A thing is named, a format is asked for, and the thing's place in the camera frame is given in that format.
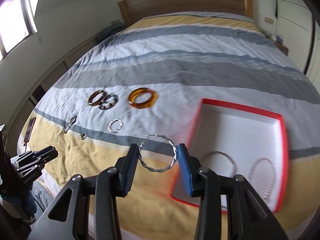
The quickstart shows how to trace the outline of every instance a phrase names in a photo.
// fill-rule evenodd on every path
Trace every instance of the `bed frame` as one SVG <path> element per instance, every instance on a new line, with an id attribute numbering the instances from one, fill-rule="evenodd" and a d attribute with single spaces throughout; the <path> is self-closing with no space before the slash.
<path id="1" fill-rule="evenodd" d="M 144 17 L 183 11 L 226 12 L 253 18 L 252 0 L 123 0 L 118 5 L 127 26 Z"/>

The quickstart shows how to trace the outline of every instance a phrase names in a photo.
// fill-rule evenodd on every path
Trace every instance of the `bed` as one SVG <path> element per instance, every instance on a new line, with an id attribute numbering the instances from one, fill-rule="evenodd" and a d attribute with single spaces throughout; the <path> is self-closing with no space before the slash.
<path id="1" fill-rule="evenodd" d="M 36 123 L 28 147 L 53 145 L 59 152 L 43 170 L 40 197 L 56 196 L 74 174 L 89 177 L 113 166 L 146 133 L 185 143 L 199 100 L 214 98 L 283 115 L 289 177 L 283 206 L 275 216 L 289 238 L 297 239 L 320 204 L 320 96 L 255 26 L 252 0 L 125 0 L 119 7 L 128 28 L 87 52 L 29 117 L 36 116 Z M 127 103 L 139 87 L 158 93 L 152 107 L 136 109 Z M 89 96 L 100 89 L 118 95 L 113 108 L 88 105 Z M 75 114 L 76 123 L 63 133 Z M 107 127 L 117 118 L 123 127 L 114 134 Z M 18 152 L 24 152 L 29 119 Z M 81 134 L 87 138 L 81 140 Z M 144 149 L 145 161 L 155 168 L 172 158 L 172 148 L 163 141 L 151 140 Z M 170 197 L 177 169 L 174 165 L 152 173 L 138 164 L 131 192 L 117 200 L 124 239 L 193 239 L 198 208 Z M 227 239 L 224 214 L 222 239 Z"/>

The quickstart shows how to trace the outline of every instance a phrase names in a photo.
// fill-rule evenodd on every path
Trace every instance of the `red and white box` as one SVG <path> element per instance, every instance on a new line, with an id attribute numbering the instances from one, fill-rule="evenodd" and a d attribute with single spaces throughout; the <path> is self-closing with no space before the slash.
<path id="1" fill-rule="evenodd" d="M 263 198 L 273 179 L 266 203 L 272 212 L 281 208 L 288 177 L 288 143 L 282 115 L 267 110 L 203 98 L 186 144 L 189 154 L 218 175 L 242 174 Z M 210 154 L 219 151 L 223 154 Z M 183 187 L 180 172 L 173 180 L 171 197 L 198 206 Z M 221 206 L 226 206 L 221 196 Z"/>

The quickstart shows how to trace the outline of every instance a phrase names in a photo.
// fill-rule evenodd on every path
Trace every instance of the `jewelry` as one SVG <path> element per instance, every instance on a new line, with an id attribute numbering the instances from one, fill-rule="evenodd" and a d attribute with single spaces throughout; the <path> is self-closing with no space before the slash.
<path id="1" fill-rule="evenodd" d="M 83 133 L 83 134 L 81 134 L 81 135 L 79 136 L 79 138 L 80 138 L 81 140 L 84 140 L 84 139 L 87 138 L 87 135 L 86 135 L 85 133 Z"/>
<path id="2" fill-rule="evenodd" d="M 92 100 L 98 95 L 98 94 L 102 94 L 102 96 L 97 100 L 92 102 Z M 95 91 L 94 93 L 92 93 L 92 95 L 89 97 L 88 99 L 88 103 L 90 106 L 97 106 L 100 104 L 100 102 L 105 99 L 105 97 L 107 96 L 107 93 L 104 90 L 98 90 Z"/>
<path id="3" fill-rule="evenodd" d="M 228 160 L 231 162 L 232 164 L 232 173 L 230 175 L 230 178 L 233 178 L 233 176 L 235 176 L 236 174 L 236 164 L 235 162 L 233 161 L 233 159 L 231 159 L 231 157 L 223 152 L 219 152 L 219 151 L 213 151 L 213 152 L 209 152 L 207 153 L 206 155 L 204 155 L 202 158 L 201 158 L 201 162 L 203 162 L 204 159 L 206 159 L 208 156 L 210 155 L 214 155 L 214 154 L 221 154 L 223 156 L 225 156 L 226 158 L 228 158 Z"/>
<path id="4" fill-rule="evenodd" d="M 263 195 L 263 197 L 262 197 L 263 201 L 264 201 L 265 203 L 268 203 L 268 202 L 269 202 L 268 199 L 269 199 L 269 197 L 270 197 L 270 194 L 271 194 L 271 192 L 272 192 L 272 190 L 273 190 L 273 188 L 274 188 L 274 186 L 275 186 L 275 184 L 276 184 L 276 169 L 275 169 L 273 163 L 272 163 L 269 159 L 267 159 L 267 158 L 260 158 L 260 159 L 256 160 L 256 161 L 254 162 L 254 164 L 252 165 L 252 167 L 250 168 L 250 170 L 249 170 L 248 182 L 251 182 L 254 169 L 257 167 L 258 163 L 261 162 L 261 161 L 267 161 L 267 162 L 269 162 L 269 163 L 270 163 L 270 166 L 271 166 L 271 168 L 272 168 L 272 172 L 273 172 L 273 178 L 272 178 L 271 184 L 270 184 L 270 186 L 268 187 L 266 193 L 265 193 L 265 194 Z"/>
<path id="5" fill-rule="evenodd" d="M 164 171 L 167 171 L 168 169 L 171 169 L 172 166 L 174 165 L 174 163 L 177 161 L 177 148 L 176 148 L 176 146 L 174 145 L 173 141 L 170 140 L 167 136 L 160 135 L 160 134 L 157 134 L 157 133 L 156 133 L 156 134 L 145 134 L 145 136 L 147 136 L 147 138 L 144 139 L 144 140 L 141 142 L 141 144 L 140 144 L 140 146 L 139 146 L 139 152 L 138 152 L 138 158 L 139 158 L 142 166 L 145 167 L 145 168 L 147 168 L 149 171 L 152 171 L 152 172 L 155 172 L 155 171 L 156 171 L 156 172 L 164 172 Z M 150 137 L 150 136 L 156 136 L 156 137 L 160 137 L 160 138 L 162 138 L 162 139 L 164 139 L 164 140 L 167 140 L 167 141 L 170 143 L 170 145 L 172 146 L 172 148 L 173 148 L 173 153 L 174 153 L 174 155 L 173 155 L 172 161 L 171 161 L 171 163 L 170 163 L 168 166 L 166 166 L 166 167 L 163 168 L 163 169 L 154 169 L 154 168 L 151 168 L 151 167 L 149 167 L 148 165 L 146 165 L 146 163 L 142 160 L 141 149 L 142 149 L 142 146 L 145 144 L 145 142 L 149 140 L 149 137 Z"/>
<path id="6" fill-rule="evenodd" d="M 111 125 L 112 125 L 114 122 L 116 122 L 116 121 L 118 121 L 118 122 L 119 122 L 118 130 L 120 130 L 120 129 L 122 128 L 122 126 L 123 126 L 123 122 L 122 122 L 120 119 L 114 119 L 114 120 L 112 120 L 112 121 L 108 124 L 108 130 L 109 130 L 110 132 L 117 133 L 117 131 L 116 131 L 116 130 L 115 130 L 115 131 L 113 131 L 113 130 L 111 129 Z"/>
<path id="7" fill-rule="evenodd" d="M 77 120 L 77 116 L 76 116 L 76 115 L 74 115 L 73 117 L 71 117 L 70 122 L 69 122 L 67 128 L 65 128 L 65 130 L 64 130 L 63 132 L 64 132 L 64 133 L 67 133 L 68 130 L 70 129 L 71 125 L 73 125 L 73 124 L 76 122 L 76 120 Z"/>
<path id="8" fill-rule="evenodd" d="M 114 107 L 117 102 L 118 102 L 118 96 L 114 93 L 110 93 L 100 102 L 99 108 L 101 110 L 110 109 Z"/>
<path id="9" fill-rule="evenodd" d="M 149 93 L 151 96 L 147 101 L 144 101 L 142 103 L 135 103 L 135 99 L 144 94 L 144 93 Z M 128 103 L 135 107 L 135 108 L 146 108 L 146 107 L 150 107 L 153 105 L 153 103 L 156 101 L 157 99 L 157 93 L 155 91 L 153 91 L 150 88 L 138 88 L 134 91 L 131 92 L 131 94 L 128 97 Z"/>

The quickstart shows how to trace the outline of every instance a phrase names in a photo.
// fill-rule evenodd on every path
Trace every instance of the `amber bangle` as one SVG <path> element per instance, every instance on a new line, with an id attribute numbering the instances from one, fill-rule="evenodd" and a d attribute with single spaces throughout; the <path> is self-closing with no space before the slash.
<path id="1" fill-rule="evenodd" d="M 144 93 L 149 93 L 151 95 L 150 98 L 147 101 L 144 101 L 142 103 L 135 103 L 135 99 Z M 141 108 L 152 106 L 153 103 L 156 101 L 156 99 L 157 99 L 157 93 L 152 89 L 138 88 L 131 92 L 131 94 L 128 97 L 128 103 L 135 108 L 141 109 Z"/>
<path id="2" fill-rule="evenodd" d="M 98 94 L 102 94 L 102 96 L 97 100 L 92 102 L 92 100 L 98 95 Z M 107 96 L 107 93 L 103 90 L 98 90 L 95 91 L 88 99 L 88 103 L 90 106 L 97 106 L 98 104 L 100 104 L 100 102 Z"/>

